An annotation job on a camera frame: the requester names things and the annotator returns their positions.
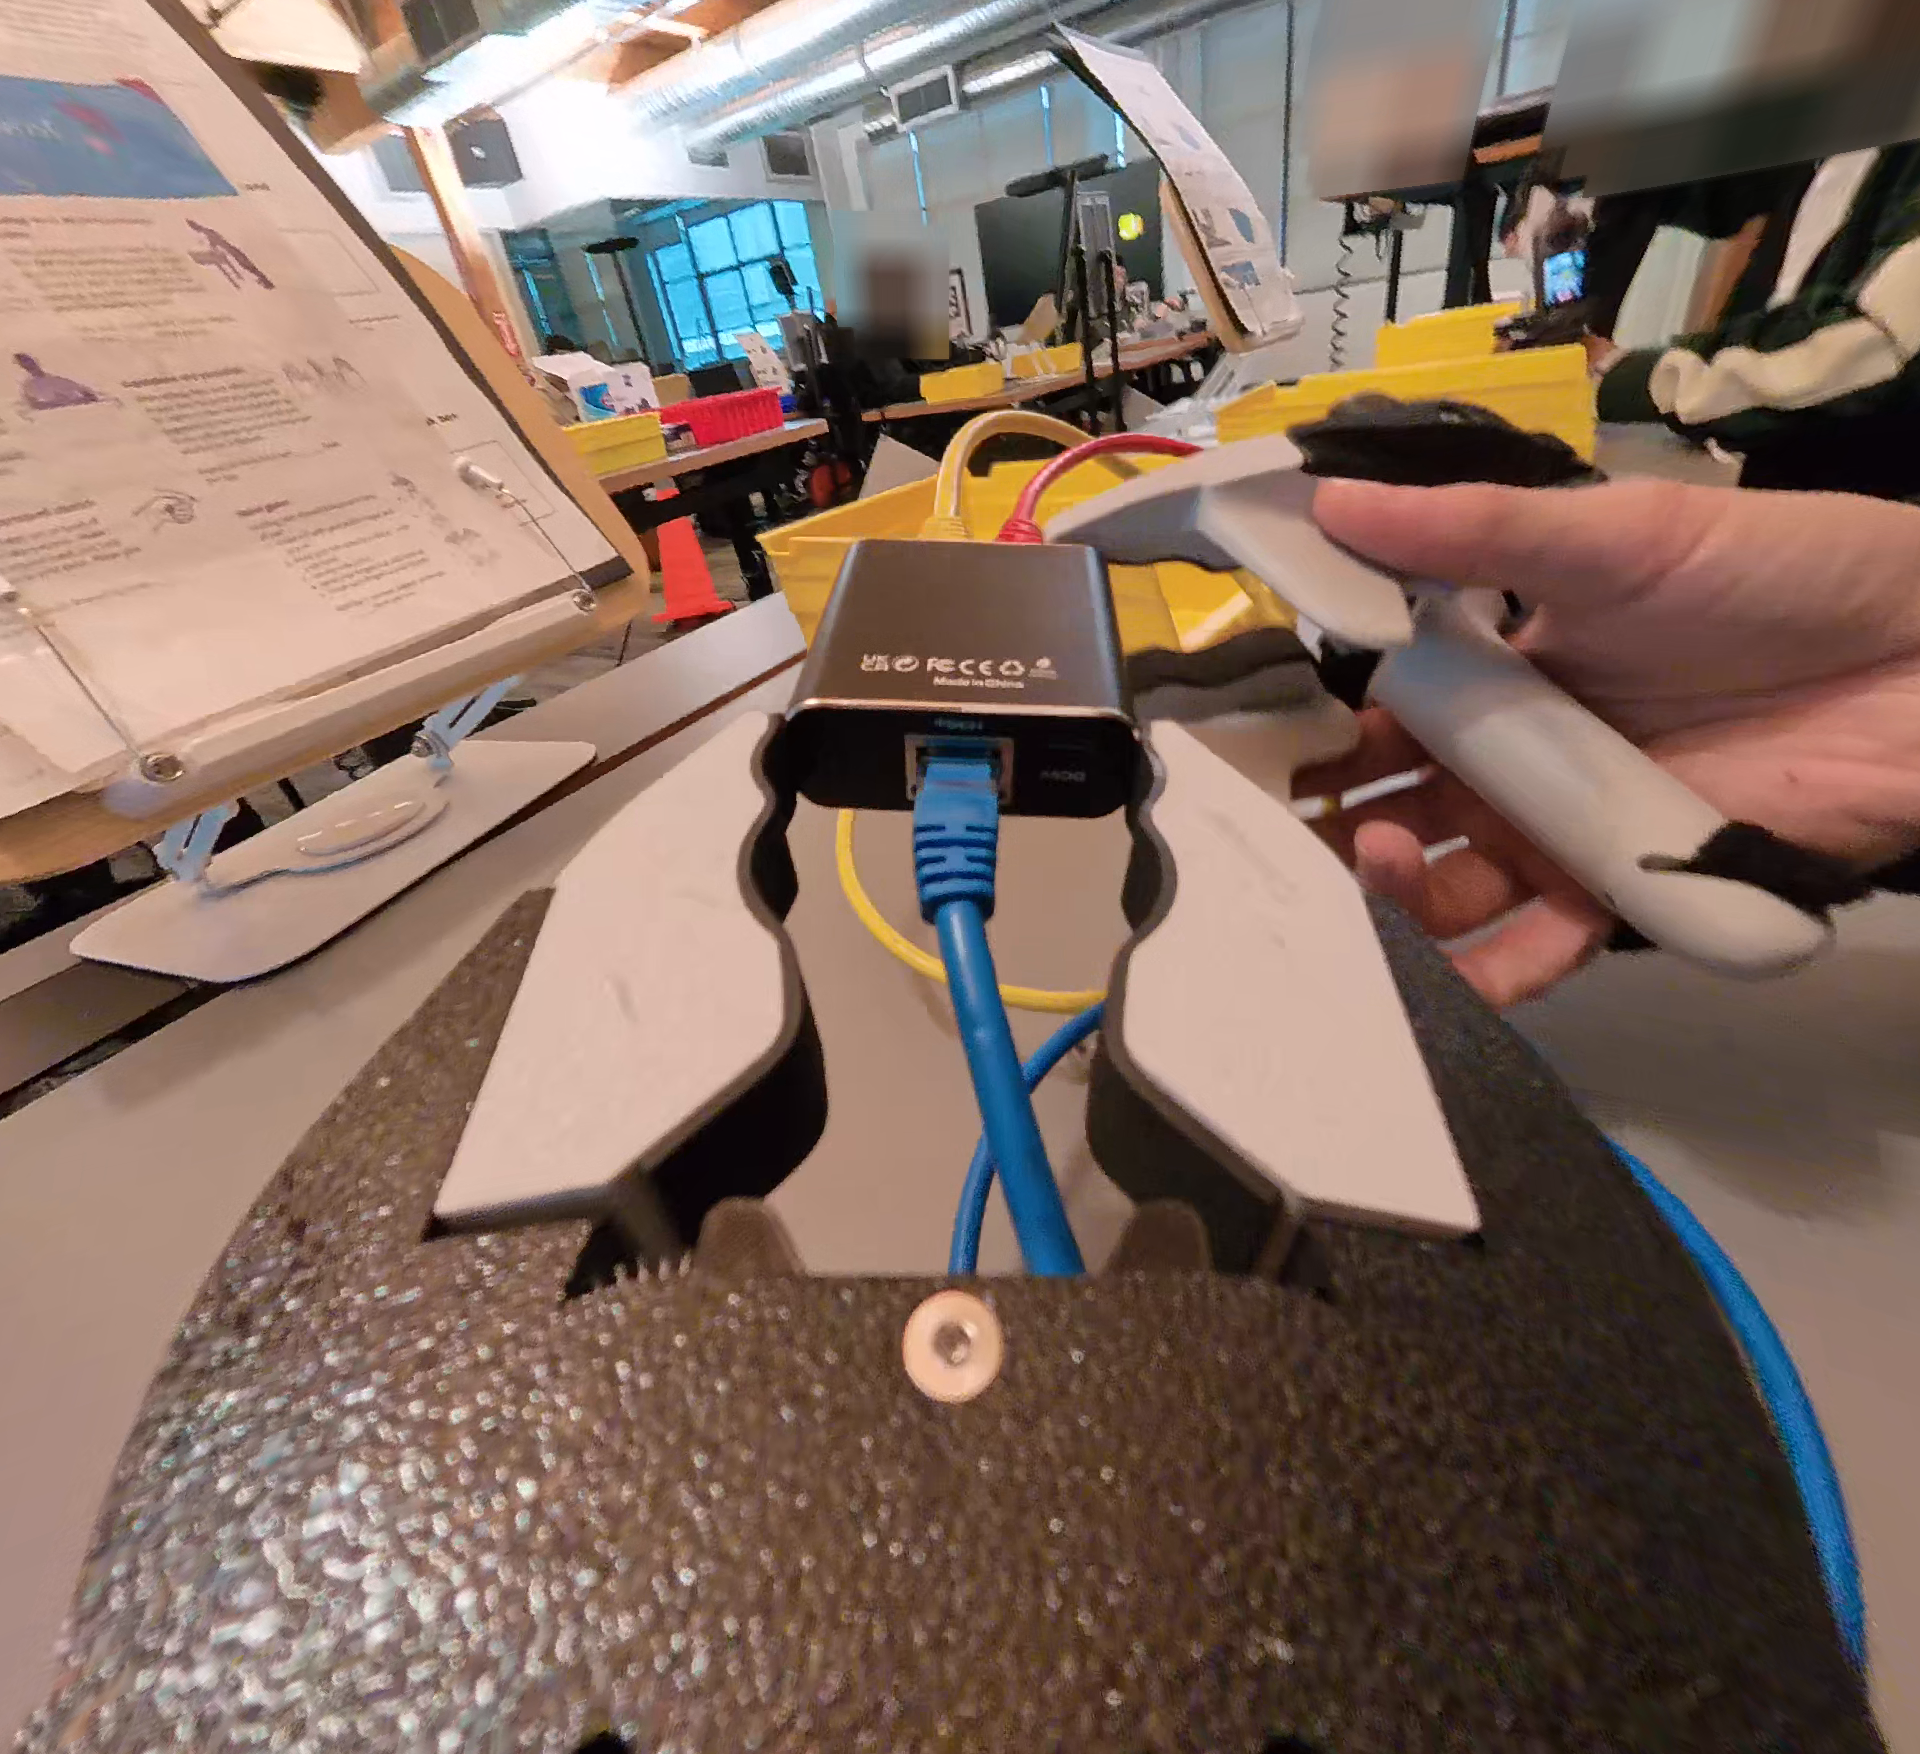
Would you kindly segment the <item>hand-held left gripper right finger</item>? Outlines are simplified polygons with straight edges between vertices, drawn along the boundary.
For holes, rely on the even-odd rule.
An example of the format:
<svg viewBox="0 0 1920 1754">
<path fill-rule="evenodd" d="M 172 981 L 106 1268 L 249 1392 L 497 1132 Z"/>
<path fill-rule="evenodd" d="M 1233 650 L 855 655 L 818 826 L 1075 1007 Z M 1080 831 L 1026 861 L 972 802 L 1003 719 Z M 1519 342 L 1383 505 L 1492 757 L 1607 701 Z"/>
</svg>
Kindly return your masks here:
<svg viewBox="0 0 1920 1754">
<path fill-rule="evenodd" d="M 1127 830 L 1085 1102 L 1109 1182 L 1224 1277 L 1281 1277 L 1308 1224 L 1475 1237 L 1451 1117 L 1331 850 L 1166 719 Z"/>
</svg>

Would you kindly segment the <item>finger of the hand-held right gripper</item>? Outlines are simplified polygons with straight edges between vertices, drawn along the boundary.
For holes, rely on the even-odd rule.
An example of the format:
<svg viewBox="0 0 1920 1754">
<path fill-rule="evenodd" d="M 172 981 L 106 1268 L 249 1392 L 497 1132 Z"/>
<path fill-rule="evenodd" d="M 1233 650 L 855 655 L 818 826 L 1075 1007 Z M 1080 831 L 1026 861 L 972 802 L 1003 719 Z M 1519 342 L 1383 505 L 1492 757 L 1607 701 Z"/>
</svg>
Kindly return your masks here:
<svg viewBox="0 0 1920 1754">
<path fill-rule="evenodd" d="M 1075 501 L 1048 520 L 1048 545 L 1249 573 L 1308 569 L 1330 554 L 1315 478 L 1285 434 L 1215 443 Z"/>
</svg>

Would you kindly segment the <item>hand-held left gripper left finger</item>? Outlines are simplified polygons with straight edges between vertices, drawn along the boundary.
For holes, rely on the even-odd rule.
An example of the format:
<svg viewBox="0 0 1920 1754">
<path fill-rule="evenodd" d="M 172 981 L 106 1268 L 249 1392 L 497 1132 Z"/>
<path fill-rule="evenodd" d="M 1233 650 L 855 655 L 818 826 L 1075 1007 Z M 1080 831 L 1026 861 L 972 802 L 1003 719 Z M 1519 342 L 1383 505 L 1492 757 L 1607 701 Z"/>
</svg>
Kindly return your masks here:
<svg viewBox="0 0 1920 1754">
<path fill-rule="evenodd" d="M 434 1236 L 584 1223 L 574 1289 L 677 1263 L 804 1279 L 768 1207 L 830 1123 L 788 755 L 780 714 L 736 714 L 561 871 Z"/>
</svg>

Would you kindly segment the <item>black network adapter box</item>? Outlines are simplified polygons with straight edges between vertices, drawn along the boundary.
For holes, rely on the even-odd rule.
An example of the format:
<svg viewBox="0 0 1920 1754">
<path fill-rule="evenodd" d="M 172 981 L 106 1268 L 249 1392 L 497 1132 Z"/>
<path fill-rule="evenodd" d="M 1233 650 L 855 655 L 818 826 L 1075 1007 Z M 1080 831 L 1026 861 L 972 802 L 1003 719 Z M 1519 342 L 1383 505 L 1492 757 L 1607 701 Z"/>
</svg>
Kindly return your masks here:
<svg viewBox="0 0 1920 1754">
<path fill-rule="evenodd" d="M 1007 813 L 1129 803 L 1140 724 L 1091 549 L 851 545 L 780 724 L 782 782 L 814 807 L 909 812 L 950 755 L 991 759 Z"/>
</svg>

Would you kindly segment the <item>person's right forearm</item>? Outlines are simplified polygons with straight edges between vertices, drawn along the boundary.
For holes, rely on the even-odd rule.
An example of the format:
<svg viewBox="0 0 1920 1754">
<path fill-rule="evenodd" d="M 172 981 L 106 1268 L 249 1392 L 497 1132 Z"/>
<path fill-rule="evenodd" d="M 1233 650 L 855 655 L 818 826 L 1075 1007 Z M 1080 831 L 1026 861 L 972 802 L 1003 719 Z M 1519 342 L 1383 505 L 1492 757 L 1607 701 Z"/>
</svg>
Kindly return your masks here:
<svg viewBox="0 0 1920 1754">
<path fill-rule="evenodd" d="M 1589 344 L 1601 424 L 1661 424 L 1766 492 L 1917 499 L 1917 140 L 1824 156 L 1764 302 Z"/>
</svg>

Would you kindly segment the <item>grey desk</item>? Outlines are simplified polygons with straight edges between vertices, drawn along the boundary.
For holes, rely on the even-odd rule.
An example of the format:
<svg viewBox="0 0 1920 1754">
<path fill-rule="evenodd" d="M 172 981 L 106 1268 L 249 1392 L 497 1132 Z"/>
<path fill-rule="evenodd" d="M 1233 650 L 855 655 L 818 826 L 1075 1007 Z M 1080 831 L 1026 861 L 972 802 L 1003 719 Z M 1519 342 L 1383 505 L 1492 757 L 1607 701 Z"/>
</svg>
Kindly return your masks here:
<svg viewBox="0 0 1920 1754">
<path fill-rule="evenodd" d="M 262 1184 L 524 891 L 732 708 L 780 708 L 780 600 L 578 676 L 501 726 L 597 776 L 296 967 L 190 1002 L 4 956 L 4 1748 L 49 1694 L 113 1464 L 180 1314 Z M 1773 984 L 1609 956 L 1514 1012 L 1589 1117 L 1741 1263 L 1845 1485 L 1885 1738 L 1915 1748 L 1915 902 L 1840 915 Z"/>
</svg>

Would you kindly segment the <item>person's right hand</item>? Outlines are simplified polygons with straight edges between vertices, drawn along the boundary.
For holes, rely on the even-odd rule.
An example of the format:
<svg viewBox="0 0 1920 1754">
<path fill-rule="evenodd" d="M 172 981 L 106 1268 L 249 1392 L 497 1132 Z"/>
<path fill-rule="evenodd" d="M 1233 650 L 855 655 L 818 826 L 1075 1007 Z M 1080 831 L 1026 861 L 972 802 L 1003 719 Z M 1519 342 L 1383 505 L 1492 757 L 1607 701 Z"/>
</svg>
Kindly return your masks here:
<svg viewBox="0 0 1920 1754">
<path fill-rule="evenodd" d="M 1512 594 L 1512 642 L 1720 813 L 1915 893 L 1917 515 L 1854 492 L 1669 479 L 1516 490 L 1325 479 L 1321 532 L 1374 564 Z M 1492 1004 L 1544 993 L 1618 938 L 1615 915 L 1390 714 L 1295 781 L 1335 802 L 1425 781 L 1320 822 L 1360 886 L 1456 944 Z"/>
</svg>

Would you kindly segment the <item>wooden document stand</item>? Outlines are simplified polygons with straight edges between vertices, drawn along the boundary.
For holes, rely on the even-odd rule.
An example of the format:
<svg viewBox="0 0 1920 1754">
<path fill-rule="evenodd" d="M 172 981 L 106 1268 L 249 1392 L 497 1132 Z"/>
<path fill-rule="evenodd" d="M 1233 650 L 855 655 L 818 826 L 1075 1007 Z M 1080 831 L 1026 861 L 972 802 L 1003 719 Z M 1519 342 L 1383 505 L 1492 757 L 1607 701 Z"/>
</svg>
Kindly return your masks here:
<svg viewBox="0 0 1920 1754">
<path fill-rule="evenodd" d="M 273 106 L 178 3 L 190 32 Z M 300 135 L 287 134 L 352 203 Z M 8 888 L 67 877 L 131 846 L 154 850 L 156 888 L 137 897 L 115 922 L 76 926 L 76 958 L 190 981 L 273 972 L 346 931 L 596 759 L 596 746 L 582 740 L 515 742 L 486 733 L 482 724 L 525 669 L 610 632 L 643 606 L 643 552 L 552 424 L 497 326 L 448 280 L 386 246 L 631 569 L 588 591 L 584 613 L 507 615 L 432 655 L 234 716 L 192 744 L 192 759 L 140 755 L 106 781 L 4 816 Z"/>
<path fill-rule="evenodd" d="M 1303 314 L 1260 199 L 1162 68 L 1129 45 L 1053 30 L 1062 62 L 1136 134 L 1162 171 L 1166 210 L 1186 271 L 1230 351 L 1292 342 Z"/>
</svg>

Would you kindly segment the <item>large yellow plastic bin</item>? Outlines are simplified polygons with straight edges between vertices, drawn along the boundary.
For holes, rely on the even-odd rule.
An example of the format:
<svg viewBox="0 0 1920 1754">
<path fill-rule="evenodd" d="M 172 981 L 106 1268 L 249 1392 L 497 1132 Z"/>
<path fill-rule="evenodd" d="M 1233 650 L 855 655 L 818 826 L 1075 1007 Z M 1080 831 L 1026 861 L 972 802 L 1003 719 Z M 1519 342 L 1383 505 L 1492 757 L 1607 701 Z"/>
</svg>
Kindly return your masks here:
<svg viewBox="0 0 1920 1754">
<path fill-rule="evenodd" d="M 1354 396 L 1473 402 L 1524 432 L 1559 437 L 1583 459 L 1597 454 L 1597 396 L 1578 344 L 1265 383 L 1215 414 L 1215 438 L 1238 443 L 1285 434 Z"/>
</svg>

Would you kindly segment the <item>orange traffic cone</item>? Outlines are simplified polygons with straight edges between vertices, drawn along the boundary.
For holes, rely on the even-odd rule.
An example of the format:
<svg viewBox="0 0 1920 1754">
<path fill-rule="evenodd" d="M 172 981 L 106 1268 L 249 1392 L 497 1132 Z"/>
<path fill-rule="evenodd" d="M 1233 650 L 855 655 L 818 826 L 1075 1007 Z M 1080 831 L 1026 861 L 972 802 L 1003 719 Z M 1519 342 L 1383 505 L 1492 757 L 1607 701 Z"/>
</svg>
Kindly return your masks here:
<svg viewBox="0 0 1920 1754">
<path fill-rule="evenodd" d="M 654 623 L 672 632 L 692 632 L 732 613 L 711 568 L 697 528 L 690 518 L 668 518 L 656 527 L 660 608 Z"/>
</svg>

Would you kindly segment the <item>red plastic bin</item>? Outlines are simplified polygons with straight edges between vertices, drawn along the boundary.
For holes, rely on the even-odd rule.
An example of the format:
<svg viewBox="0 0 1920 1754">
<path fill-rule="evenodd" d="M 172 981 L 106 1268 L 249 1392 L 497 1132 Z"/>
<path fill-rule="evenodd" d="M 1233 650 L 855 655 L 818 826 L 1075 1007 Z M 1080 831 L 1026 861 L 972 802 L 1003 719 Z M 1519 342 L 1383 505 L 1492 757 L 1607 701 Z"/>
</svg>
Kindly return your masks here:
<svg viewBox="0 0 1920 1754">
<path fill-rule="evenodd" d="M 777 388 L 692 396 L 660 407 L 663 428 L 685 428 L 695 447 L 723 447 L 786 424 Z"/>
</svg>

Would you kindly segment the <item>small yellow plastic bin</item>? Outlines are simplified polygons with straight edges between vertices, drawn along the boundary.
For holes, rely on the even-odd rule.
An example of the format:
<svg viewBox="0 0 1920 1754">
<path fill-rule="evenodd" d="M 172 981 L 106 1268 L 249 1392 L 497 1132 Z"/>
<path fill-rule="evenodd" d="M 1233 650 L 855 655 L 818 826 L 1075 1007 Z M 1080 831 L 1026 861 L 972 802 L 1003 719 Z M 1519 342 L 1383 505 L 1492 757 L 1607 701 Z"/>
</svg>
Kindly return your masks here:
<svg viewBox="0 0 1920 1754">
<path fill-rule="evenodd" d="M 581 421 L 564 425 L 561 434 L 596 478 L 656 464 L 668 457 L 665 428 L 656 410 L 633 410 L 606 421 Z"/>
</svg>

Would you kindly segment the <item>printed instruction sheet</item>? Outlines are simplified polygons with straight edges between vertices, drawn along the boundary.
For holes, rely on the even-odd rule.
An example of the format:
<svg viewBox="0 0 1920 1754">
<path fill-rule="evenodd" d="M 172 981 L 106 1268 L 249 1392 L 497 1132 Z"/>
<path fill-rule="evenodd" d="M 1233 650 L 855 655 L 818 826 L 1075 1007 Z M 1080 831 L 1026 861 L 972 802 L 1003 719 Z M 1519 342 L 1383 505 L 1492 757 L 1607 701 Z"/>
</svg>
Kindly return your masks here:
<svg viewBox="0 0 1920 1754">
<path fill-rule="evenodd" d="M 629 559 L 178 0 L 2 0 L 2 803 Z"/>
</svg>

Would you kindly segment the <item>black wall monitor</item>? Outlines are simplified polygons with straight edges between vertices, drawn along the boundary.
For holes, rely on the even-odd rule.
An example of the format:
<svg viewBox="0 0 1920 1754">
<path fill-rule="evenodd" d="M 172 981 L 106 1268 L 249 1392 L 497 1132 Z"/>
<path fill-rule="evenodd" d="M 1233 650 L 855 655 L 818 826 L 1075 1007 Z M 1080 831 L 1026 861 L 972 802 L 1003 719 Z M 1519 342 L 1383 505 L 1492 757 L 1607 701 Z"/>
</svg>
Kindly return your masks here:
<svg viewBox="0 0 1920 1754">
<path fill-rule="evenodd" d="M 1149 297 L 1166 294 L 1159 167 L 1134 160 L 1104 167 L 1073 188 L 1088 261 L 1111 251 L 1116 275 L 1141 282 Z M 996 332 L 1023 326 L 1041 297 L 1058 297 L 1067 275 L 1062 188 L 998 194 L 976 204 L 976 233 L 987 323 Z"/>
</svg>

